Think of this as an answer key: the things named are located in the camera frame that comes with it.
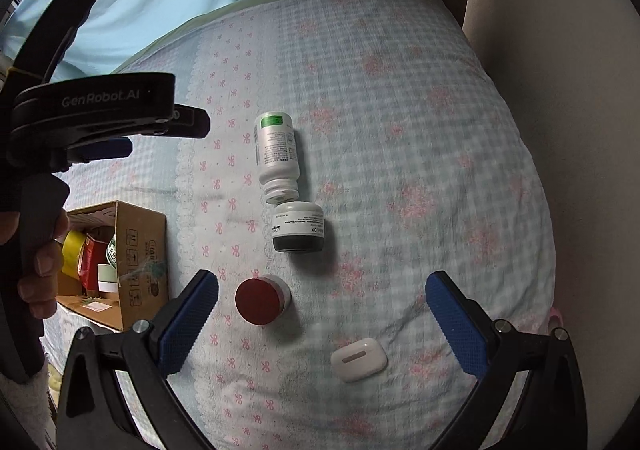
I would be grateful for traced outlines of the person's left hand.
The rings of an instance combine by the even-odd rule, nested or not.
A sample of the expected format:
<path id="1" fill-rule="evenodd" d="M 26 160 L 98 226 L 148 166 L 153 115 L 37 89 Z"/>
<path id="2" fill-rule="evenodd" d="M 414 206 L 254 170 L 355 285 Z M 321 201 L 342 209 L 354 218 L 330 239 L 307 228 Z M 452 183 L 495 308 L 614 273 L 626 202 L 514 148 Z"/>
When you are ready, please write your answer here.
<path id="1" fill-rule="evenodd" d="M 1 245 L 14 236 L 20 224 L 20 214 L 15 211 L 1 213 Z M 54 228 L 54 237 L 68 231 L 70 221 L 64 209 L 60 210 Z M 17 283 L 17 292 L 35 319 L 49 319 L 55 314 L 58 303 L 58 273 L 64 263 L 62 247 L 55 240 L 43 244 L 29 262 L 30 273 Z"/>

